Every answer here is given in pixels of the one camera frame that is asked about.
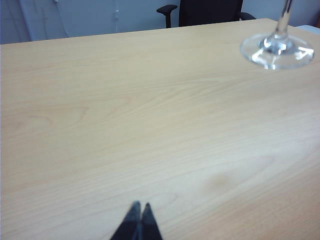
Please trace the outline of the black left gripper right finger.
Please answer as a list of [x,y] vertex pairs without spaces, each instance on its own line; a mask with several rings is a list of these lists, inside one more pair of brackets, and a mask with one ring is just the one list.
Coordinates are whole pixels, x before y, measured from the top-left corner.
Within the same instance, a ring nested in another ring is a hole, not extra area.
[[142,237],[144,240],[163,240],[150,203],[145,205],[142,212]]

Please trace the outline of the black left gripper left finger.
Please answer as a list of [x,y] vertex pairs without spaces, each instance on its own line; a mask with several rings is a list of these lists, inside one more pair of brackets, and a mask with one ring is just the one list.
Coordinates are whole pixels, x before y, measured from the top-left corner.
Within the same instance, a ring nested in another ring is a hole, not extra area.
[[139,201],[134,201],[110,239],[139,240],[141,237],[140,217],[141,204]]

